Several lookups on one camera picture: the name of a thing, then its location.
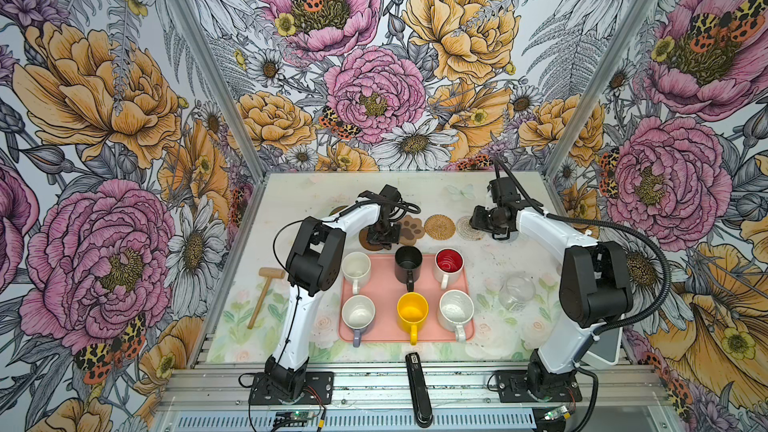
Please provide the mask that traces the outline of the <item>glossy brown round coaster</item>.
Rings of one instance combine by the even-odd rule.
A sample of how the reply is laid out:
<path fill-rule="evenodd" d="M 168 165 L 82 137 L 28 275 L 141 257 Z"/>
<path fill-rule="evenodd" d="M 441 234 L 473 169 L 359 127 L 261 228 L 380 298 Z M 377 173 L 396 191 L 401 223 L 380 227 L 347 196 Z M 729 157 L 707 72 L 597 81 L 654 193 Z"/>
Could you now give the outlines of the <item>glossy brown round coaster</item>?
<path fill-rule="evenodd" d="M 365 228 L 360 231 L 358 235 L 360 245 L 368 251 L 377 252 L 384 249 L 381 244 L 373 244 L 368 240 L 368 229 Z"/>

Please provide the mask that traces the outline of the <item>white patterned round coaster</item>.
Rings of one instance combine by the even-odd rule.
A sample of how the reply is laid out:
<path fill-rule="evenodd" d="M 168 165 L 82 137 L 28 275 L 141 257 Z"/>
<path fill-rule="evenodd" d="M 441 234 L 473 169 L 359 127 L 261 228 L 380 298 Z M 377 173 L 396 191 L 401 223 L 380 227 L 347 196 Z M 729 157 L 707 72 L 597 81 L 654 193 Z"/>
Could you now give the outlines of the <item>white patterned round coaster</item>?
<path fill-rule="evenodd" d="M 473 228 L 470 224 L 470 216 L 463 216 L 456 221 L 457 234 L 466 241 L 479 241 L 485 237 L 483 231 Z"/>

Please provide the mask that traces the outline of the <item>cork round coaster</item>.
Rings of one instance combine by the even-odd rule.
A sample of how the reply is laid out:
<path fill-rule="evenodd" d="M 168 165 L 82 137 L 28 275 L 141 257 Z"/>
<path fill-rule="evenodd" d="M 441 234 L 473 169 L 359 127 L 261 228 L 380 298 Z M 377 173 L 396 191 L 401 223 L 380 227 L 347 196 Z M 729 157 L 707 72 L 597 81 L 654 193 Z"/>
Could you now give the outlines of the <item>cork round coaster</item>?
<path fill-rule="evenodd" d="M 446 241 L 456 233 L 455 222 L 443 214 L 435 214 L 426 219 L 424 230 L 427 235 L 438 241 Z"/>

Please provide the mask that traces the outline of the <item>red interior white mug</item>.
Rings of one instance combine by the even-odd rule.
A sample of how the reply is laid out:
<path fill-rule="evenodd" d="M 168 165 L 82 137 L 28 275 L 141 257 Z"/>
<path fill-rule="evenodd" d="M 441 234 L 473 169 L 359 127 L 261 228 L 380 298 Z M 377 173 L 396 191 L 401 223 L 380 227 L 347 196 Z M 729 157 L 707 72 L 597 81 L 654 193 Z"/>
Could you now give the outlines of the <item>red interior white mug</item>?
<path fill-rule="evenodd" d="M 434 257 L 433 276 L 441 290 L 452 287 L 462 276 L 465 266 L 463 255 L 456 249 L 444 248 Z"/>

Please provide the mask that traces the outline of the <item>dark brown round coaster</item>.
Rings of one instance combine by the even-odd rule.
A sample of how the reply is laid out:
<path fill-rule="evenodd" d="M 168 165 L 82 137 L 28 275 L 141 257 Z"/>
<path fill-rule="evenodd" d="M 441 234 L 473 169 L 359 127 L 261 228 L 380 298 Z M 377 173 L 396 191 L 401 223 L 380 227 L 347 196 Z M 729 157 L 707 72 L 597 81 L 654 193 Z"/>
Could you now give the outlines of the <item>dark brown round coaster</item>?
<path fill-rule="evenodd" d="M 335 207 L 335 208 L 334 208 L 334 209 L 333 209 L 333 210 L 332 210 L 332 211 L 329 213 L 329 216 L 333 216 L 333 215 L 335 215 L 335 214 L 338 214 L 338 213 L 340 213 L 341 211 L 345 210 L 345 209 L 346 209 L 346 208 L 348 208 L 348 207 L 349 207 L 349 205 L 341 205 L 341 206 L 337 206 L 337 207 Z"/>

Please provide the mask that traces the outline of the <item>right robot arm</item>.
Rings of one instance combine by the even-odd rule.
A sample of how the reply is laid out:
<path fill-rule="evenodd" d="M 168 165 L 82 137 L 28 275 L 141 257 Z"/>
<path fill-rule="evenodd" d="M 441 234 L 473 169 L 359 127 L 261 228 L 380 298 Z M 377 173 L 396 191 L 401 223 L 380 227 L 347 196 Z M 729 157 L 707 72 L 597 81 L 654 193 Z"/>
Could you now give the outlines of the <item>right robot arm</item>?
<path fill-rule="evenodd" d="M 526 372 L 498 374 L 499 395 L 527 401 L 578 398 L 579 366 L 603 370 L 619 362 L 619 321 L 633 307 L 626 252 L 618 243 L 600 242 L 544 211 L 518 185 L 509 176 L 491 180 L 493 206 L 476 206 L 470 225 L 495 240 L 513 233 L 526 236 L 557 259 L 562 314 L 544 345 L 532 352 Z"/>

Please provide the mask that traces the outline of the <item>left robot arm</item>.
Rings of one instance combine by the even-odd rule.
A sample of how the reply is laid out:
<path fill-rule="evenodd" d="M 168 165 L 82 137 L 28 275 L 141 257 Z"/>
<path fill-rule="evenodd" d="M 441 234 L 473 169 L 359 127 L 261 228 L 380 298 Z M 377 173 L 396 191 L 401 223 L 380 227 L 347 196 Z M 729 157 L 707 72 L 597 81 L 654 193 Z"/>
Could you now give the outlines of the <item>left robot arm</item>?
<path fill-rule="evenodd" d="M 290 285 L 289 316 L 265 362 L 261 384 L 269 395 L 294 402 L 306 387 L 311 330 L 324 293 L 341 272 L 347 237 L 365 230 L 370 243 L 389 249 L 399 242 L 400 220 L 420 212 L 396 187 L 386 185 L 378 193 L 360 193 L 352 205 L 329 217 L 297 222 L 287 258 L 278 261 Z"/>

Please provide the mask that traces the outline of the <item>clear glass cup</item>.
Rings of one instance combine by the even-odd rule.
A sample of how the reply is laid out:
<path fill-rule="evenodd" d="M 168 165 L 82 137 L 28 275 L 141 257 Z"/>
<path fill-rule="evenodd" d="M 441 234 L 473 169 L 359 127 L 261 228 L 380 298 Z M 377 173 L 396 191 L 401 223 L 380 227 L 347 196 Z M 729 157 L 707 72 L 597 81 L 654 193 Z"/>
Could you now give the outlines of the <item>clear glass cup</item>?
<path fill-rule="evenodd" d="M 499 291 L 500 304 L 510 312 L 523 310 L 536 293 L 532 279 L 523 273 L 509 275 Z"/>

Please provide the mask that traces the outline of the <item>black mug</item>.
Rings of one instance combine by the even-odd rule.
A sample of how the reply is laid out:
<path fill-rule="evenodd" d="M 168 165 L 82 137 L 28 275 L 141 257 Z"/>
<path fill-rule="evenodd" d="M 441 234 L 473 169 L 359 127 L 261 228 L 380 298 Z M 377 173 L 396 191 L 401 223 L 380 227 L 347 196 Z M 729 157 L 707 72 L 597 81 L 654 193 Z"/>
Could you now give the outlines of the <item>black mug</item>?
<path fill-rule="evenodd" d="M 395 258 L 395 277 L 404 284 L 408 292 L 415 291 L 415 283 L 420 278 L 423 255 L 415 246 L 402 246 L 397 249 Z"/>

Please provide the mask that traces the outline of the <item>pink tray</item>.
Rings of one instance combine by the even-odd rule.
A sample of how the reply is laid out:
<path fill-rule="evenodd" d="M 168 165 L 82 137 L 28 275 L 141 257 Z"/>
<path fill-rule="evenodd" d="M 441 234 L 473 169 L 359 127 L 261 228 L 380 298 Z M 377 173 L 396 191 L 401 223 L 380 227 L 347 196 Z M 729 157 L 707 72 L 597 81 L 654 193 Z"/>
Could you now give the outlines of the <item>pink tray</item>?
<path fill-rule="evenodd" d="M 344 278 L 340 337 L 370 343 L 466 343 L 476 332 L 475 306 L 463 270 L 445 272 L 423 258 L 413 288 L 396 277 L 392 254 L 374 254 L 366 283 Z"/>

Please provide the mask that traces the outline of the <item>yellow mug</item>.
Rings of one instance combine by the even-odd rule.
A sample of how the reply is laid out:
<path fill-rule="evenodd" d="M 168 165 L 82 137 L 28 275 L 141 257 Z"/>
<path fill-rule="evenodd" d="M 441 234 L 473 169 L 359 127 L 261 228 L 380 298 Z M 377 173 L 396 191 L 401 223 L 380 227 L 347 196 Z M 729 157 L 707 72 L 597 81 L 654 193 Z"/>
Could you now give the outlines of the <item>yellow mug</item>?
<path fill-rule="evenodd" d="M 407 334 L 409 343 L 416 345 L 429 315 L 427 299 L 419 293 L 407 292 L 399 298 L 396 312 L 399 328 Z"/>

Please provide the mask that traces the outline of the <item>wooden mallet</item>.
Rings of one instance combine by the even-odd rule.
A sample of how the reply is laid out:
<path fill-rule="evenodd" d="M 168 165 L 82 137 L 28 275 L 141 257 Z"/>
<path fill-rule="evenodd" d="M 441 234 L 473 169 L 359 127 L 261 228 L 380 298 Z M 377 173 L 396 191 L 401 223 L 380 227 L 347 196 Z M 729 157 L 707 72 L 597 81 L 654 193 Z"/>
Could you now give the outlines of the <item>wooden mallet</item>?
<path fill-rule="evenodd" d="M 264 279 L 263 287 L 261 289 L 259 298 L 256 302 L 256 305 L 254 307 L 254 310 L 252 312 L 252 315 L 249 319 L 249 322 L 247 323 L 247 329 L 252 330 L 255 322 L 258 318 L 258 315 L 263 307 L 263 304 L 265 302 L 266 296 L 270 290 L 271 284 L 273 281 L 277 280 L 280 281 L 285 277 L 285 270 L 282 268 L 268 268 L 264 267 L 261 268 L 258 271 L 258 275 Z"/>

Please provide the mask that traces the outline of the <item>green circuit board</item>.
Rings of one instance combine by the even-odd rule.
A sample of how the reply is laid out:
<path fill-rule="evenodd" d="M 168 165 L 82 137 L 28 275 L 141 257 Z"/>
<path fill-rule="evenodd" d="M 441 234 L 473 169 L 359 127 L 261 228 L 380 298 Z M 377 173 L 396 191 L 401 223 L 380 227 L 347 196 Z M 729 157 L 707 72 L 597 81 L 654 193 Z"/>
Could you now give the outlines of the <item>green circuit board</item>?
<path fill-rule="evenodd" d="M 310 413 L 307 411 L 279 412 L 275 415 L 272 428 L 278 429 L 291 426 L 304 427 L 314 421 L 317 417 L 317 413 Z"/>

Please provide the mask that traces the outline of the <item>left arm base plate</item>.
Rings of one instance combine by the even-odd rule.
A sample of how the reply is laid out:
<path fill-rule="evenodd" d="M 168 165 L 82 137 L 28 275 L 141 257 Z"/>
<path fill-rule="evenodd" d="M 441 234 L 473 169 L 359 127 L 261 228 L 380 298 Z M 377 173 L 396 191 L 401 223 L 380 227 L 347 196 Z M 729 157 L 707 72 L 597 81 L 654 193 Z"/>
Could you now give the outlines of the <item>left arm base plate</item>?
<path fill-rule="evenodd" d="M 250 386 L 250 406 L 282 405 L 330 405 L 333 397 L 335 374 L 332 372 L 307 372 L 304 381 L 288 381 L 283 387 L 264 372 L 255 374 Z"/>

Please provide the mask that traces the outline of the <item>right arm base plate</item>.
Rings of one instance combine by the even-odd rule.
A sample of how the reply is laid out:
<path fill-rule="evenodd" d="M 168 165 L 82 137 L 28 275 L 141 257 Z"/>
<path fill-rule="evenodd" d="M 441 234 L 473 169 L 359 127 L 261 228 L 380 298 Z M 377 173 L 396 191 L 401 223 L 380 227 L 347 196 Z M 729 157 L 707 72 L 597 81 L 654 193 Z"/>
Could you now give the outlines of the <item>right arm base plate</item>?
<path fill-rule="evenodd" d="M 501 403 L 578 403 L 583 400 L 573 373 L 544 372 L 539 376 L 519 369 L 498 370 L 493 373 L 489 386 Z"/>

